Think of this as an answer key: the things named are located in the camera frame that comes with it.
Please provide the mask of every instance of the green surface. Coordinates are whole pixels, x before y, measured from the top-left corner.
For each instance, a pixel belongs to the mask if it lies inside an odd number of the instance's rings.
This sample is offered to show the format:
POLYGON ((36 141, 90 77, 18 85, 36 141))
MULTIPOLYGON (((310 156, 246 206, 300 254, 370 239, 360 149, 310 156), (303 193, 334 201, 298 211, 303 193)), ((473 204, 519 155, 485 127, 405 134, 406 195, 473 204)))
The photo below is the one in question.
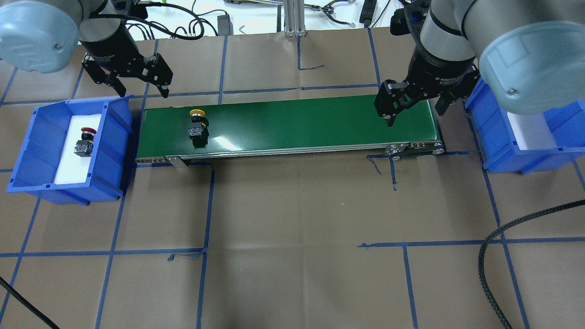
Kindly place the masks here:
POLYGON ((388 128, 376 114, 375 97, 147 109, 137 158, 440 139, 428 101, 404 111, 388 128), (187 135, 194 108, 209 119, 206 148, 193 148, 187 135))

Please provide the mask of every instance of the light blue joint cover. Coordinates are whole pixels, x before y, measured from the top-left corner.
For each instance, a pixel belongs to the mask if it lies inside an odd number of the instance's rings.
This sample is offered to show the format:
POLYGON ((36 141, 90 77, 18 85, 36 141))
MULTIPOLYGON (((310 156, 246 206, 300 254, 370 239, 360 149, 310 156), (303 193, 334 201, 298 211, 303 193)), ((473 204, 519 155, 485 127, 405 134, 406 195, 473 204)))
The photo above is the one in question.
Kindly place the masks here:
POLYGON ((62 10, 38 1, 0 6, 0 58, 26 71, 57 72, 71 60, 79 30, 62 10))
POLYGON ((498 103, 537 114, 585 96, 585 25, 539 22, 503 34, 479 60, 498 103))

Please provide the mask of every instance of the blue plastic bin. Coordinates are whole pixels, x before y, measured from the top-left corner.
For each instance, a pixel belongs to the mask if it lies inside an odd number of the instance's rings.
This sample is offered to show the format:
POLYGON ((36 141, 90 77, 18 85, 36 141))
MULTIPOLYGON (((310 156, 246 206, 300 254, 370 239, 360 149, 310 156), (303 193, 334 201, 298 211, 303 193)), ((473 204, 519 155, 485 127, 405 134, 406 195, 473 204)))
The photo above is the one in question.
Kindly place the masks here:
POLYGON ((117 200, 132 133, 131 97, 68 100, 35 108, 7 192, 27 192, 57 204, 117 200), (71 117, 93 114, 101 114, 101 120, 86 181, 54 184, 71 117))
POLYGON ((554 170, 585 155, 585 102, 578 100, 544 113, 556 147, 521 150, 507 112, 495 100, 485 81, 477 83, 465 107, 472 113, 491 172, 554 170))

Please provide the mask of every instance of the white floor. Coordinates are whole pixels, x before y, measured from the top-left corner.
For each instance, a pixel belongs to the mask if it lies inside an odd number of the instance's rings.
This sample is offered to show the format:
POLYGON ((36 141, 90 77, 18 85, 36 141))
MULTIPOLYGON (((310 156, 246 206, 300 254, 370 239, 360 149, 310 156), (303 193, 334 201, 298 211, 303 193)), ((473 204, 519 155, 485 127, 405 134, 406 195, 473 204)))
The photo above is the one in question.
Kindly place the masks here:
MULTIPOLYGON (((324 6, 331 0, 306 0, 306 4, 324 6)), ((401 7, 398 0, 389 0, 390 4, 380 21, 376 24, 377 27, 389 26, 390 18, 394 14, 394 11, 401 7)), ((183 6, 191 9, 193 5, 192 0, 168 0, 170 4, 183 6)), ((362 12, 364 0, 356 0, 352 4, 343 2, 336 3, 333 7, 335 8, 335 17, 337 20, 344 22, 353 22, 356 29, 363 28, 363 24, 359 23, 360 13, 362 12)), ((376 5, 376 11, 374 12, 374 21, 380 16, 380 13, 388 3, 388 0, 379 0, 376 5)), ((277 27, 277 7, 273 5, 264 4, 252 4, 243 3, 240 5, 226 4, 223 0, 198 0, 195 3, 195 13, 204 13, 214 9, 223 9, 230 14, 230 18, 233 23, 233 32, 235 35, 241 34, 260 34, 260 33, 273 33, 276 32, 277 27)), ((162 23, 168 27, 171 31, 174 31, 178 26, 187 25, 192 19, 192 16, 174 8, 160 8, 160 7, 149 7, 149 20, 153 20, 162 23)), ((223 14, 222 12, 214 12, 205 15, 204 18, 209 20, 214 26, 217 25, 217 15, 223 14)), ((340 25, 330 21, 325 14, 322 12, 311 12, 305 10, 305 27, 307 30, 337 30, 337 29, 350 29, 348 25, 340 25)), ((135 40, 142 40, 143 35, 137 28, 132 28, 131 34, 135 40)), ((205 29, 205 35, 212 36, 213 31, 210 28, 205 29)), ((162 32, 154 30, 154 36, 156 39, 168 38, 162 32)))

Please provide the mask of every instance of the white paper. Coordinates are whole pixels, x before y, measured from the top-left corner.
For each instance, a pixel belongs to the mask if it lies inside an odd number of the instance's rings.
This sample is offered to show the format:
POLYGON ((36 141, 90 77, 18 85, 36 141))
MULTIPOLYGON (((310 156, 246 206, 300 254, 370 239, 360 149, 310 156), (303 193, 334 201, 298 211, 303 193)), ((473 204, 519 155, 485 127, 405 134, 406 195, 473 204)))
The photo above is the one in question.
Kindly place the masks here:
POLYGON ((544 150, 556 148, 555 137, 550 132, 544 114, 518 115, 508 113, 518 148, 544 150))
POLYGON ((76 155, 75 144, 81 139, 81 128, 89 127, 97 131, 101 118, 101 114, 74 115, 71 117, 67 137, 65 138, 65 143, 63 143, 63 151, 61 151, 61 161, 53 181, 54 184, 85 183, 87 174, 90 171, 91 156, 81 157, 76 155))

